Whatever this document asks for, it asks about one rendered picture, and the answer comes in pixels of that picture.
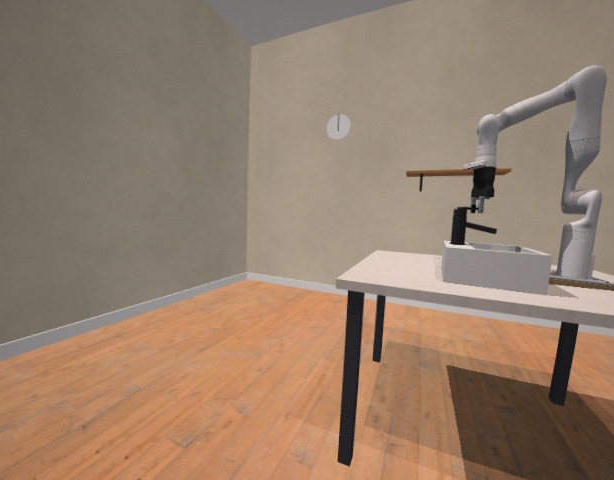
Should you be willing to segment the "black mixer tap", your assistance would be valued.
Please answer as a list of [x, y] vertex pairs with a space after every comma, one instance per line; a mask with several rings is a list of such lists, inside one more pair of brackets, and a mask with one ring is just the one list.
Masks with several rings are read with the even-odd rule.
[[490, 227], [466, 222], [467, 209], [468, 210], [478, 210], [478, 207], [457, 207], [457, 209], [454, 209], [450, 244], [465, 245], [464, 242], [465, 242], [466, 227], [475, 229], [475, 230], [479, 230], [479, 231], [492, 233], [492, 234], [496, 234], [497, 232], [497, 229], [495, 228], [490, 228]]

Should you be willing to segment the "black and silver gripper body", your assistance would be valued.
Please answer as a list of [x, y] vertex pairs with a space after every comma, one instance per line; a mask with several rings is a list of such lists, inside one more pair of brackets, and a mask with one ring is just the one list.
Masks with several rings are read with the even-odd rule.
[[464, 170], [474, 170], [471, 197], [494, 197], [496, 155], [478, 155], [475, 162], [464, 165]]

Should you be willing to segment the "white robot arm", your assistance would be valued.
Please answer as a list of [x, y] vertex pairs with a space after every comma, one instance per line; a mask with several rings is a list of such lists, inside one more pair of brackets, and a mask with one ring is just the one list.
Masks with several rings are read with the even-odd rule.
[[[575, 190], [576, 183], [600, 151], [602, 104], [607, 76], [600, 66], [589, 66], [556, 88], [484, 116], [476, 129], [476, 156], [496, 155], [498, 133], [549, 108], [576, 100], [576, 110], [566, 137], [565, 178], [561, 209], [565, 214], [586, 214], [563, 226], [557, 275], [592, 279], [595, 234], [602, 193]], [[500, 121], [499, 121], [500, 120]]]

